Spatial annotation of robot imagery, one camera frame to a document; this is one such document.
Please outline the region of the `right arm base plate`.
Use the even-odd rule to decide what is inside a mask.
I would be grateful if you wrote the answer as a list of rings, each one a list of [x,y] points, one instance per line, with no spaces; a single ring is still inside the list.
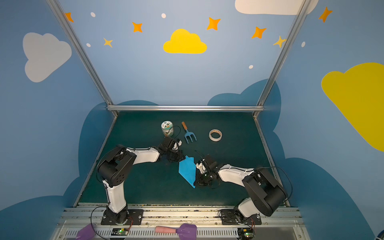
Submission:
[[[261,225],[260,214],[254,214],[250,217],[243,216],[240,211],[234,209],[221,209],[218,216],[223,225]]]

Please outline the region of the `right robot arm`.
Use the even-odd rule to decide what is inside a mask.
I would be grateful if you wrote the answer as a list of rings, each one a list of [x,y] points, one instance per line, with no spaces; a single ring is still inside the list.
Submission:
[[[289,195],[280,182],[270,173],[268,167],[246,169],[230,164],[218,164],[207,155],[196,163],[195,183],[211,186],[218,183],[232,183],[245,188],[249,197],[234,207],[230,219],[237,222],[263,214],[270,217],[277,208],[288,200]]]

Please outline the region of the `cyan paper sheet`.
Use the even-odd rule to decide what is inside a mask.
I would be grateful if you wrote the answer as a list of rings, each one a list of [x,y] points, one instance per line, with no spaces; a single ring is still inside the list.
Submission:
[[[179,162],[179,174],[195,188],[196,181],[196,164],[193,157],[188,157]]]

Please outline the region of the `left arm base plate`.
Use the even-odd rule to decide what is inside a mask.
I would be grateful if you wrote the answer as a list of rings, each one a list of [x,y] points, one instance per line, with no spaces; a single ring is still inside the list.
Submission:
[[[141,225],[143,219],[143,210],[123,209],[119,213],[112,212],[109,208],[104,211],[101,225],[123,226],[123,225]]]

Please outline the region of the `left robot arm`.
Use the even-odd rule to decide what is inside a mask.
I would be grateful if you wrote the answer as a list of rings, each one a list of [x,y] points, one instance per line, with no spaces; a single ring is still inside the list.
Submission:
[[[186,159],[180,146],[180,139],[165,137],[158,146],[148,148],[129,148],[118,145],[109,151],[98,163],[97,173],[105,187],[108,205],[103,213],[101,225],[124,226],[140,225],[143,209],[129,209],[124,183],[132,167],[142,163],[155,163],[162,157],[170,162]]]

